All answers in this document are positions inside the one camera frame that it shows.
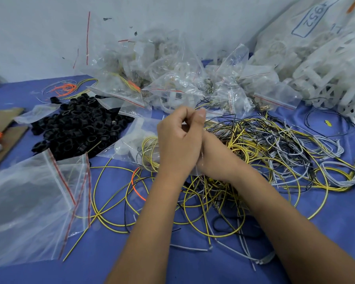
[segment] person's right forearm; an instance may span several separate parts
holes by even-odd
[[[231,181],[272,243],[293,283],[355,283],[355,260],[241,161]]]

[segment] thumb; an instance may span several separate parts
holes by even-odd
[[[206,111],[201,108],[193,113],[189,121],[189,131],[185,137],[189,138],[190,141],[202,142],[203,139],[203,127],[205,123]]]

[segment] person's left hand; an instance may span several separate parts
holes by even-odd
[[[159,174],[185,181],[200,156],[205,115],[205,109],[180,106],[158,124]]]

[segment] forearm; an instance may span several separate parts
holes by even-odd
[[[182,183],[158,174],[106,283],[164,283],[175,207]]]
[[[302,216],[258,171],[240,162],[237,175],[233,186],[266,233],[292,282],[355,283],[355,260]]]

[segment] blue handwritten rectangle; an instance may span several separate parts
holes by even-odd
[[[339,0],[325,0],[323,3],[313,6],[300,23],[298,23],[297,27],[293,29],[291,34],[306,38],[317,26],[327,10],[338,1]]]

